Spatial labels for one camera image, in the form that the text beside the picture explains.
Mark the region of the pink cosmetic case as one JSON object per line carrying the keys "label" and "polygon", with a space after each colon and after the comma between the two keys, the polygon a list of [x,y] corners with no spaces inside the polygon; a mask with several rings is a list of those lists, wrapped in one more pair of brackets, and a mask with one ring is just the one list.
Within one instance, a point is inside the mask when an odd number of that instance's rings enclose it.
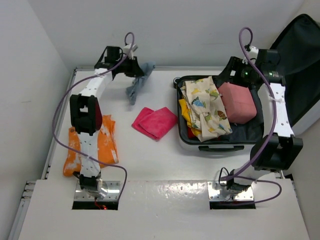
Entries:
{"label": "pink cosmetic case", "polygon": [[230,123],[246,124],[257,115],[257,109],[248,87],[224,82],[218,91]]}

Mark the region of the red patterned cloth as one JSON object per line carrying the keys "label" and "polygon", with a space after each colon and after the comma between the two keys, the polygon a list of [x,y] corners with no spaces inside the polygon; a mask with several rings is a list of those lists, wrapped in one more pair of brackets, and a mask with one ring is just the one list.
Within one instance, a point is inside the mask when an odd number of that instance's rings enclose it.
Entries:
{"label": "red patterned cloth", "polygon": [[198,138],[200,142],[216,139],[222,135],[224,135],[226,132],[220,128],[205,128],[204,130],[199,130],[193,127],[187,127],[187,134],[188,137],[191,138]]}

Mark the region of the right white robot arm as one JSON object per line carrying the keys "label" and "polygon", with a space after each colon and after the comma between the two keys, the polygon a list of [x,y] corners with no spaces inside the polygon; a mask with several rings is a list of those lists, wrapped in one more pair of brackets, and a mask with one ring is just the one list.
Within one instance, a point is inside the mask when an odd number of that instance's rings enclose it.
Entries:
{"label": "right white robot arm", "polygon": [[253,79],[262,102],[265,136],[250,151],[250,159],[223,177],[230,193],[246,191],[253,182],[272,172],[287,170],[303,148],[289,122],[285,101],[286,80],[276,70],[279,54],[276,50],[260,49],[251,67],[258,76]]}

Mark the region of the grey blue garment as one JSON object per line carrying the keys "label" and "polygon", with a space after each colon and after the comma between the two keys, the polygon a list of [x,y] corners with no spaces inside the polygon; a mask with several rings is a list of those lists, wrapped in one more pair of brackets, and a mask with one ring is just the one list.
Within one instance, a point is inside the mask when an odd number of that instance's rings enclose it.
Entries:
{"label": "grey blue garment", "polygon": [[154,61],[148,61],[143,63],[140,68],[142,69],[144,75],[136,77],[132,81],[132,85],[125,89],[128,102],[131,106],[135,105],[138,93],[145,85],[153,70],[156,68],[156,63]]}

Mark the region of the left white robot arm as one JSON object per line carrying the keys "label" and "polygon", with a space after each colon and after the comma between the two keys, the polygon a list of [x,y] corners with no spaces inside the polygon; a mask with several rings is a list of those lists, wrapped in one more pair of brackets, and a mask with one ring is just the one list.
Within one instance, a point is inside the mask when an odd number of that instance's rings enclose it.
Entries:
{"label": "left white robot arm", "polygon": [[119,73],[135,78],[144,75],[134,56],[137,44],[129,43],[123,48],[107,46],[94,67],[93,77],[86,87],[78,94],[72,94],[69,99],[71,125],[80,141],[81,158],[79,184],[81,189],[91,193],[100,191],[103,184],[101,167],[98,158],[98,133],[103,125],[103,115],[99,98],[107,85]]}

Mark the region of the yellow garment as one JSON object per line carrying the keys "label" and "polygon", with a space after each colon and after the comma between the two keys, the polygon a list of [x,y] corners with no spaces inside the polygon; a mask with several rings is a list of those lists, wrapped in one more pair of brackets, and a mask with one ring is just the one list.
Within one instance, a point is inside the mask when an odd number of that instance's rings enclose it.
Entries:
{"label": "yellow garment", "polygon": [[178,102],[181,107],[181,115],[186,120],[188,138],[192,139],[192,138],[198,137],[198,135],[200,135],[202,132],[200,130],[192,127],[192,122],[191,122],[191,118],[190,118],[190,110],[187,107],[186,100],[179,99]]}

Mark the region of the pink towel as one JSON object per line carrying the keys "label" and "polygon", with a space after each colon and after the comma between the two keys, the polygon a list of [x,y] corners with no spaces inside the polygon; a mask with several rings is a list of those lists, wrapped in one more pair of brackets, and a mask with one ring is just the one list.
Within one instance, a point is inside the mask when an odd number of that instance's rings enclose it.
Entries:
{"label": "pink towel", "polygon": [[147,137],[159,141],[177,122],[178,117],[167,107],[158,110],[144,107],[131,126]]}

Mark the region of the white kids suitcase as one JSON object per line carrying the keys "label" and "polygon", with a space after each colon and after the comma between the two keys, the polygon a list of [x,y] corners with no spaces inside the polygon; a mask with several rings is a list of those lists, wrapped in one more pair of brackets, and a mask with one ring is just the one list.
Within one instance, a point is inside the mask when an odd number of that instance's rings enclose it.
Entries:
{"label": "white kids suitcase", "polygon": [[270,132],[280,139],[304,133],[320,118],[320,24],[307,14],[294,18],[270,49],[256,54],[261,79],[245,60],[231,57],[217,86],[232,83],[251,91],[256,116],[245,124],[232,124],[232,133],[200,141],[188,136],[186,120],[179,116],[179,141],[192,151],[231,152],[258,143]]}

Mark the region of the orange tie-dye garment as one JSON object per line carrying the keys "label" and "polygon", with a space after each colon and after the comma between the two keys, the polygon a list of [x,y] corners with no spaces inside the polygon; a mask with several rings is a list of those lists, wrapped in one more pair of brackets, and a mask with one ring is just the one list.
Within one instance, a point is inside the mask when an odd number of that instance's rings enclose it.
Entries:
{"label": "orange tie-dye garment", "polygon": [[[106,164],[117,164],[119,162],[115,141],[115,126],[116,121],[112,120],[111,115],[102,116],[102,125],[97,135],[97,160]],[[68,146],[78,151],[81,150],[80,139],[74,127],[68,129]],[[71,177],[74,172],[80,172],[82,158],[81,154],[68,150],[63,166],[63,175]]]}

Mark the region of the cream dinosaur print garment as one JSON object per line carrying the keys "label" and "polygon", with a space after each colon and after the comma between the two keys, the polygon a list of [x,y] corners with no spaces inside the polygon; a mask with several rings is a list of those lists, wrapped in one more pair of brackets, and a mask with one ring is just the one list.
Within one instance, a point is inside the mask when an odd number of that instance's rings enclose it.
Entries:
{"label": "cream dinosaur print garment", "polygon": [[193,128],[198,130],[221,129],[225,131],[223,136],[233,132],[221,95],[211,76],[186,80],[180,91],[189,108]]}

